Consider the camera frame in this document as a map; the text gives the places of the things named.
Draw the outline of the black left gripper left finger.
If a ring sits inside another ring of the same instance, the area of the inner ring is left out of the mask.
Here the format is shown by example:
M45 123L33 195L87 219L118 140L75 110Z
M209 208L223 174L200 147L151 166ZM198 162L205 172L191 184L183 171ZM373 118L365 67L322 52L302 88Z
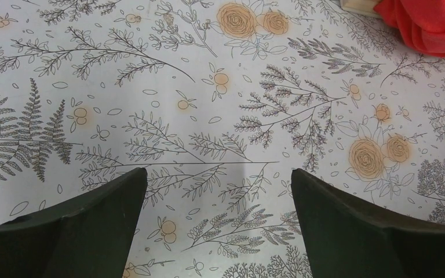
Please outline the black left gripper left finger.
M0 277L121 277L147 185L136 168L0 224Z

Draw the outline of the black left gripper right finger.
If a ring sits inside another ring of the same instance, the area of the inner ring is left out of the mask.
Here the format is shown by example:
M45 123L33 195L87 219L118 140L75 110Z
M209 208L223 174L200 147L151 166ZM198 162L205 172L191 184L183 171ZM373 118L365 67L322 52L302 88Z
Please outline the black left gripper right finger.
M295 169L291 191L313 277L445 277L445 225L385 209Z

